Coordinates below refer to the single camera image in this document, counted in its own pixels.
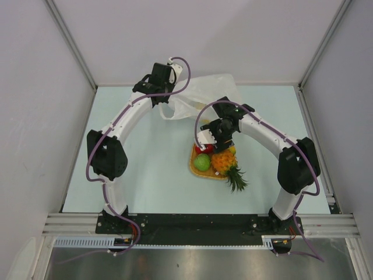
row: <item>white wall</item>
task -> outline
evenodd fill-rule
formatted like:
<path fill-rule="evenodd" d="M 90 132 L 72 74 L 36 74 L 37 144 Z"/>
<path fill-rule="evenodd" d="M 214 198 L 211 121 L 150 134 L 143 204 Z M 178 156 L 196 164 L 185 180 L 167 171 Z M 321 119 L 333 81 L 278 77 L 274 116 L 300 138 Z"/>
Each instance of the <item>white wall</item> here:
<path fill-rule="evenodd" d="M 193 76 L 298 83 L 342 0 L 56 0 L 98 85 L 133 85 L 149 61 Z"/>
<path fill-rule="evenodd" d="M 41 0 L 0 4 L 0 279 L 58 211 L 93 91 Z"/>
<path fill-rule="evenodd" d="M 358 0 L 305 85 L 305 98 L 344 213 L 373 260 L 373 2 Z"/>

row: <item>yellow tray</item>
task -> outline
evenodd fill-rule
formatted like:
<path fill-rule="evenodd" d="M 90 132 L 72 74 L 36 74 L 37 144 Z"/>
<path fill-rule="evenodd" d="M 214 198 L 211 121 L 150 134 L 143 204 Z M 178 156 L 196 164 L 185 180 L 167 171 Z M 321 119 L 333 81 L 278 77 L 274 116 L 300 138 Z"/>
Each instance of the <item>yellow tray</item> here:
<path fill-rule="evenodd" d="M 191 169 L 191 172 L 195 175 L 195 176 L 198 176 L 198 177 L 202 177 L 202 178 L 209 178 L 209 179 L 215 179 L 215 180 L 226 180 L 227 179 L 227 176 L 223 176 L 221 174 L 219 175 L 215 175 L 215 170 L 214 168 L 212 167 L 212 165 L 210 166 L 209 170 L 207 171 L 199 171 L 197 168 L 194 167 L 194 164 L 193 164 L 193 161 L 194 159 L 198 156 L 196 150 L 195 150 L 195 144 L 193 144 L 193 147 L 192 147 L 192 152 L 191 152 L 191 159 L 189 161 L 189 167 Z"/>

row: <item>light blue tabletop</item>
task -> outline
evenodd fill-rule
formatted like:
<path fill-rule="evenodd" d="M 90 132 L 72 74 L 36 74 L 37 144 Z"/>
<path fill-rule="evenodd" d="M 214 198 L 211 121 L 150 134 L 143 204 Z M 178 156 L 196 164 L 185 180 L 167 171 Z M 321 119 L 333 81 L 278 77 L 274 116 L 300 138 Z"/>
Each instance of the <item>light blue tabletop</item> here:
<path fill-rule="evenodd" d="M 268 122 L 297 138 L 307 136 L 298 101 L 291 86 L 239 86 L 244 103 Z M 100 130 L 119 112 L 131 87 L 100 87 L 87 124 L 85 138 L 73 171 L 63 212 L 100 212 L 101 184 L 85 178 L 86 135 Z M 132 213 L 266 214 L 280 191 L 277 159 L 249 136 L 233 140 L 238 164 L 249 186 L 231 193 L 225 181 L 194 176 L 189 171 L 193 144 L 192 119 L 167 121 L 154 108 L 133 129 L 124 150 L 128 167 L 122 175 L 126 201 Z M 318 197 L 305 196 L 299 213 L 329 214 L 323 188 Z"/>

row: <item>white plastic bag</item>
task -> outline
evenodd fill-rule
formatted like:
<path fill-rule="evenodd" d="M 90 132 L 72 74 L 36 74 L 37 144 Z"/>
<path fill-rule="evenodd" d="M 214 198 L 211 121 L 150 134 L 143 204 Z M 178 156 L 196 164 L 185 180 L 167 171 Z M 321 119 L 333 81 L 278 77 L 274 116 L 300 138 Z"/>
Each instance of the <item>white plastic bag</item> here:
<path fill-rule="evenodd" d="M 187 80 L 178 82 L 174 91 L 181 89 Z M 165 120 L 180 120 L 182 118 L 196 118 L 207 104 L 216 101 L 224 96 L 229 100 L 242 104 L 241 95 L 230 74 L 218 74 L 192 78 L 188 87 L 181 93 L 170 96 L 168 106 L 174 111 L 173 116 L 166 117 L 162 106 L 159 104 L 159 111 Z M 212 107 L 203 112 L 201 120 L 209 122 L 217 119 L 218 116 Z"/>

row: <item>pineapple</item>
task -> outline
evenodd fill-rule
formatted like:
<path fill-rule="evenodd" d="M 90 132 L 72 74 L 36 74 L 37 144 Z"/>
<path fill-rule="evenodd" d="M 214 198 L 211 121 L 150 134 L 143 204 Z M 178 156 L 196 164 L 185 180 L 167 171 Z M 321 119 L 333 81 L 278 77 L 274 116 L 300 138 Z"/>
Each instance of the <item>pineapple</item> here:
<path fill-rule="evenodd" d="M 237 191 L 242 191 L 247 182 L 242 179 L 242 172 L 237 167 L 237 159 L 233 153 L 226 149 L 220 153 L 212 155 L 211 164 L 220 174 L 228 176 L 228 182 L 232 186 L 232 193 L 237 187 Z"/>

